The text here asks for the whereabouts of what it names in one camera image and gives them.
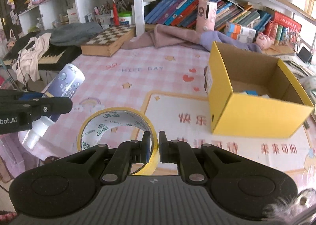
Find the yellow tape roll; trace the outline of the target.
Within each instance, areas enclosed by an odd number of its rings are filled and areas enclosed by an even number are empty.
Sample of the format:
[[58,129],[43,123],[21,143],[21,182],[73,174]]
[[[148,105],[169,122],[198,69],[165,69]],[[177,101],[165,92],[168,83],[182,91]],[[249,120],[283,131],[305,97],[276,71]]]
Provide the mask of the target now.
[[152,175],[159,163],[159,142],[152,122],[133,108],[113,107],[95,112],[88,117],[79,130],[77,149],[86,150],[98,144],[117,147],[124,141],[141,141],[145,132],[150,133],[147,149],[149,161],[133,172],[135,175]]

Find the piano keyboard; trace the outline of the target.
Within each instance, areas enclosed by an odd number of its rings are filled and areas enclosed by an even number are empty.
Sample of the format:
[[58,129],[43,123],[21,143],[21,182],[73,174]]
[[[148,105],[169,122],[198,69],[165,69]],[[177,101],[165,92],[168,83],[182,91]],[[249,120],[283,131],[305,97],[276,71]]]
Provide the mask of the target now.
[[[38,69],[46,71],[60,71],[66,64],[73,62],[79,55],[81,55],[81,48],[77,46],[53,46],[38,60]],[[12,69],[14,64],[18,62],[22,68],[29,67],[31,61],[22,61],[19,54],[10,51],[2,59],[4,65]]]

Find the pink checkered tablecloth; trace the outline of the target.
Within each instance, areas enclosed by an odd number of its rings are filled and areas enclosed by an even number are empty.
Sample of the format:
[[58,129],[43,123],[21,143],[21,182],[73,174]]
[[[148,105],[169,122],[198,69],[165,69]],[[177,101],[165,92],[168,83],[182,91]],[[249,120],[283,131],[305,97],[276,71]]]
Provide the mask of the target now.
[[286,172],[299,189],[315,187],[315,125],[309,121],[290,139],[247,139],[211,134],[204,89],[209,53],[181,46],[120,50],[111,58],[79,56],[74,65],[85,76],[73,109],[48,128],[33,150],[21,136],[1,138],[1,157],[13,177],[48,158],[62,158],[92,146],[78,136],[95,112],[129,107],[144,113],[168,139],[198,148],[210,143]]

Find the yellow cardboard box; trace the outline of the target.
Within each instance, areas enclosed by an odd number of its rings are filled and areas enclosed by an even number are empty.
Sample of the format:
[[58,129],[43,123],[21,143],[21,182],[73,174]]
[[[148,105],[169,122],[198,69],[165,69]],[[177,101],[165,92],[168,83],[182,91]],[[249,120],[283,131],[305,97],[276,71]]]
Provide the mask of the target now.
[[289,138],[314,109],[277,57],[213,42],[205,77],[211,132],[216,135]]

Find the wooden chess board box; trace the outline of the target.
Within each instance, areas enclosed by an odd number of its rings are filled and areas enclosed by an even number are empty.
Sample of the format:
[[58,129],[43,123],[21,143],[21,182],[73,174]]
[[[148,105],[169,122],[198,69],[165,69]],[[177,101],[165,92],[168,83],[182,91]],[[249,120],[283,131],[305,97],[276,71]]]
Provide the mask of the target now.
[[124,42],[135,37],[134,25],[120,25],[107,28],[96,37],[83,43],[81,51],[86,56],[112,57]]

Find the pink mauve cloth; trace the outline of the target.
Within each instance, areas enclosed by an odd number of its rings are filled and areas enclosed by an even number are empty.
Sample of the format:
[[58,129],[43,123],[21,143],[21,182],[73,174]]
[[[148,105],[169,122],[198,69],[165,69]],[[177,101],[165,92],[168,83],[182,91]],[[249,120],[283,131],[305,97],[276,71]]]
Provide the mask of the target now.
[[230,44],[239,49],[261,53],[263,42],[244,43],[233,39],[218,31],[197,32],[191,29],[157,25],[155,29],[148,31],[137,37],[134,41],[126,41],[121,46],[122,49],[132,50],[145,47],[162,48],[173,45],[182,45],[193,49],[205,49],[210,51],[213,42]]

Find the white green-lid jar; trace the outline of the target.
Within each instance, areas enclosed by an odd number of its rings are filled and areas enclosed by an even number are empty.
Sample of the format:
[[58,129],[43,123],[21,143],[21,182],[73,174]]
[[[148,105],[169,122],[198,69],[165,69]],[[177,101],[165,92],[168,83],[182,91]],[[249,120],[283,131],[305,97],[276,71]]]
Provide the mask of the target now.
[[133,16],[131,11],[123,11],[118,14],[120,25],[133,25]]

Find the red bottle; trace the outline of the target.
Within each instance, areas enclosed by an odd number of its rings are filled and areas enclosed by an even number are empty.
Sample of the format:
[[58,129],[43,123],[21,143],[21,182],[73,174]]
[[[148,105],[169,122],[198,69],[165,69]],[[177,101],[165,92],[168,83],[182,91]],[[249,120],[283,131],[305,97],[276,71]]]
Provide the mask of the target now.
[[117,11],[115,0],[113,0],[113,19],[114,19],[114,25],[119,26],[118,11]]

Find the orange white box stack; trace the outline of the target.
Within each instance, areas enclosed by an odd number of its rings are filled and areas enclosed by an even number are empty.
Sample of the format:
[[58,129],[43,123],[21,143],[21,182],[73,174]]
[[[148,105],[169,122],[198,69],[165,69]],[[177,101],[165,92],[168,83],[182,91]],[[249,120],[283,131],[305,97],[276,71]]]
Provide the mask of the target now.
[[242,43],[252,43],[257,31],[253,28],[242,26],[236,23],[226,22],[224,34]]

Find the pink cylindrical container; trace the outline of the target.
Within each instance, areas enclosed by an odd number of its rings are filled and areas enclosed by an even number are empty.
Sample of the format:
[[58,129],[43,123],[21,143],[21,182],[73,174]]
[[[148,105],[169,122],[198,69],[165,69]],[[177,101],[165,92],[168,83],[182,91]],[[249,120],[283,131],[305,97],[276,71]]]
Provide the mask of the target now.
[[199,0],[196,31],[199,33],[215,29],[217,3]]

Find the pink pig figurine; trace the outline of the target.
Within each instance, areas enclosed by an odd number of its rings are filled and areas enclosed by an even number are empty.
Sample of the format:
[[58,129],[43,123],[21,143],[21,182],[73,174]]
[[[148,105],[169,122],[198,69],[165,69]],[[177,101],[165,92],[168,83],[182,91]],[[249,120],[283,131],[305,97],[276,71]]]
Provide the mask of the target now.
[[261,50],[268,50],[274,44],[274,38],[259,32],[256,37],[256,44]]

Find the row of leaning books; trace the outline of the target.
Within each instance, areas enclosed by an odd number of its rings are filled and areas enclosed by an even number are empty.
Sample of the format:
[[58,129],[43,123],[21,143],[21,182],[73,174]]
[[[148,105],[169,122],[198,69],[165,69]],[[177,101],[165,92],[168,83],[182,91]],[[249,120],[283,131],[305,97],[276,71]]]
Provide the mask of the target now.
[[204,31],[223,30],[226,24],[237,24],[265,30],[272,15],[250,4],[234,0],[154,0],[154,7],[145,15],[145,23]]

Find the pile of papers and booklets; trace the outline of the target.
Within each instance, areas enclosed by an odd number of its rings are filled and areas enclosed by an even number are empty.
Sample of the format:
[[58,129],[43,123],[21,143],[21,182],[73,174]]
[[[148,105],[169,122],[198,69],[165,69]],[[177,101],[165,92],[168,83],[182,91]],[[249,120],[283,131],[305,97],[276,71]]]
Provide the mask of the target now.
[[315,93],[315,65],[306,64],[297,56],[282,57],[290,71],[301,83],[307,93]]

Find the black phone stand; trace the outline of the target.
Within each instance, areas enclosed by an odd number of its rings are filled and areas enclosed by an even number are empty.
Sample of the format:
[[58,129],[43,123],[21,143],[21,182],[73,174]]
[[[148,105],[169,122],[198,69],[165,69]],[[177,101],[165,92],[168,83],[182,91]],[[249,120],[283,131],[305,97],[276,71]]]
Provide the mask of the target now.
[[313,54],[306,49],[305,47],[302,47],[299,53],[297,54],[297,57],[304,63],[310,64],[312,61]]

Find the red thick dictionary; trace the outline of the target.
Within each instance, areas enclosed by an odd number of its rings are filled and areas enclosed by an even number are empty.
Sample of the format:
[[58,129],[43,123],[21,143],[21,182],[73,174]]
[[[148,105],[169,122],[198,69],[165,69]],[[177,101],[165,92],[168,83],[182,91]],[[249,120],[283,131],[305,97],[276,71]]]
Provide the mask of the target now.
[[274,12],[272,21],[282,25],[283,27],[295,30],[296,32],[300,32],[302,29],[302,25],[300,23],[277,11]]

